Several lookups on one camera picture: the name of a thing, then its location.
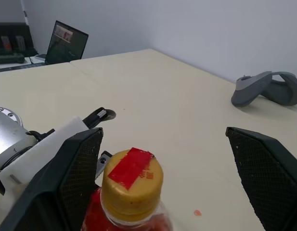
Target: red stain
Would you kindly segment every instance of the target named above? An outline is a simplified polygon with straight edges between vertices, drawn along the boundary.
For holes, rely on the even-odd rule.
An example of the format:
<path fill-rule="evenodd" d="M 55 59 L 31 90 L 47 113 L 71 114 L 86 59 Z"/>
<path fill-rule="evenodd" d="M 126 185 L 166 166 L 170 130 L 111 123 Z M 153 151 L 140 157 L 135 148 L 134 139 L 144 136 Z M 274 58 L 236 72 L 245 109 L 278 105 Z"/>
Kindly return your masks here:
<path fill-rule="evenodd" d="M 196 216 L 201 216 L 202 213 L 201 213 L 200 210 L 196 209 L 196 210 L 194 211 L 194 215 L 196 215 Z"/>

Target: red label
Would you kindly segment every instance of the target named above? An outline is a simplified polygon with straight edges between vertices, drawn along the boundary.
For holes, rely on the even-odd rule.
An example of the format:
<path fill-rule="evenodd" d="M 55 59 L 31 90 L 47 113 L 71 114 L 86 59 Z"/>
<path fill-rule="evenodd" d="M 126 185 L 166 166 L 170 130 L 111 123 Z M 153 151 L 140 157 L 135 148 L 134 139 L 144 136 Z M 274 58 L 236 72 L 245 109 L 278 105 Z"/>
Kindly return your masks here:
<path fill-rule="evenodd" d="M 143 170 L 149 166 L 153 157 L 154 155 L 150 152 L 131 148 L 108 177 L 129 190 L 138 177 L 145 176 L 143 176 Z"/>

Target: red liquid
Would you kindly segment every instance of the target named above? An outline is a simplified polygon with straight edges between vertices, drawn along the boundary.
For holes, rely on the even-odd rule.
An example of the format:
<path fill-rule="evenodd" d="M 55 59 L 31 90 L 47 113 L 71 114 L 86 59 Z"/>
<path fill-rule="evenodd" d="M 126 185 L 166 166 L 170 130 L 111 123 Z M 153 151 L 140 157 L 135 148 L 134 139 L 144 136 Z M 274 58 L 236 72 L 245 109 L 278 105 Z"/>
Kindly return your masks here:
<path fill-rule="evenodd" d="M 152 216 L 148 221 L 138 227 L 118 227 L 106 217 L 100 202 L 98 189 L 92 196 L 82 231 L 172 231 L 172 225 L 166 215 L 159 214 Z"/>

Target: keyboard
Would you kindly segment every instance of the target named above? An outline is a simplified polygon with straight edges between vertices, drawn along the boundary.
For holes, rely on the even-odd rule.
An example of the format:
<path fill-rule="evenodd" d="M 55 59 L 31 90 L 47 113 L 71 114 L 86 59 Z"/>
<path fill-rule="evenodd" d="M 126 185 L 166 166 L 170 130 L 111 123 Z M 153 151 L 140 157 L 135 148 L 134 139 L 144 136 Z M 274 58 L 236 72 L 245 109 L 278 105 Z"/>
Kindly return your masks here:
<path fill-rule="evenodd" d="M 19 53 L 0 55 L 0 64 L 22 64 L 24 62 L 24 56 Z"/>
<path fill-rule="evenodd" d="M 37 67 L 37 66 L 44 66 L 44 65 L 45 65 L 45 63 L 28 64 L 28 65 L 22 65 L 22 66 L 12 66 L 12 67 L 0 68 L 0 72 L 21 70 L 21 69 L 27 69 L 27 68 Z"/>

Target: laptop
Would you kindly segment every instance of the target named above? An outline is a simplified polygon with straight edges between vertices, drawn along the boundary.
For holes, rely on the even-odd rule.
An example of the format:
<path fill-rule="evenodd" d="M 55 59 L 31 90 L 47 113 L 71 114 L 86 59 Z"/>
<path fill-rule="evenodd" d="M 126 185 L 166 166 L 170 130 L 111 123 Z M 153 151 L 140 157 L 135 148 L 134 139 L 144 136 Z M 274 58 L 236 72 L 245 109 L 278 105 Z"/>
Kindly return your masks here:
<path fill-rule="evenodd" d="M 1 68 L 0 72 L 67 63 L 82 58 L 89 35 L 56 21 L 44 63 Z"/>

